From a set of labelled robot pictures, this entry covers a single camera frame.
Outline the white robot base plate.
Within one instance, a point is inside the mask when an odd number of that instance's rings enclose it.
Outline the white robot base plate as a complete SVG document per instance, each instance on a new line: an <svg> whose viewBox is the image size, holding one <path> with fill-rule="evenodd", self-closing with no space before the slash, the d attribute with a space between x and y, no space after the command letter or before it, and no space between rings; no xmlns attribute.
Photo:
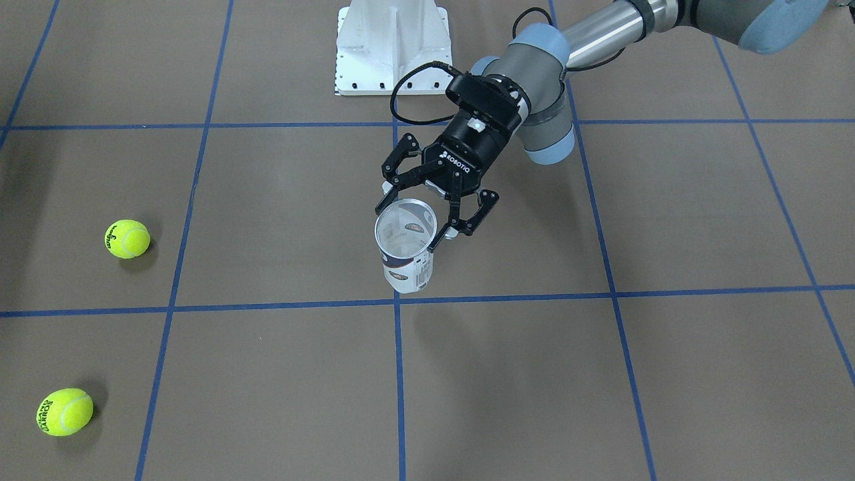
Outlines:
<svg viewBox="0 0 855 481"><path fill-rule="evenodd" d="M337 19L339 96L388 96L416 67L453 63L449 15L434 1L351 1Z"/></svg>

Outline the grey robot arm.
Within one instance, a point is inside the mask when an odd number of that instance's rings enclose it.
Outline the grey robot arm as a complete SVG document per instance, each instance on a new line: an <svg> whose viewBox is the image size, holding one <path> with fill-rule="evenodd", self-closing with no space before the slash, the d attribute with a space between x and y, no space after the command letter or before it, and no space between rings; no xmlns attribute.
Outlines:
<svg viewBox="0 0 855 481"><path fill-rule="evenodd" d="M482 178L507 143L518 136L526 155L540 165L568 158L575 144L566 79L605 66L624 49L654 33L681 25L769 55L781 51L816 23L824 1L614 1L585 19L559 29L534 23L515 31L500 57L484 57L467 72L431 61L451 76L445 94L458 112L445 130L421 148L410 134L398 141L381 167L384 198L375 211L390 215L398 194L424 185L449 204L447 220L427 232L422 249L434 251L443 238L470 236L498 201Z"/></svg>

